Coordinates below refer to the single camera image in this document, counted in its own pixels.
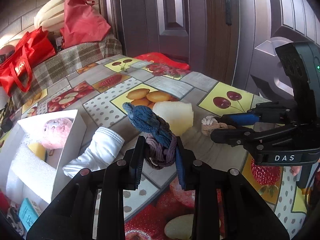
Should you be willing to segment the right hand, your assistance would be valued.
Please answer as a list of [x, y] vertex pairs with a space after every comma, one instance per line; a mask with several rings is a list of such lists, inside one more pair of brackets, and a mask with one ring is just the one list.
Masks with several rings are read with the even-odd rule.
[[292, 173], [293, 176], [296, 176], [297, 174], [299, 174], [301, 169], [302, 169], [301, 166], [291, 166], [290, 172]]

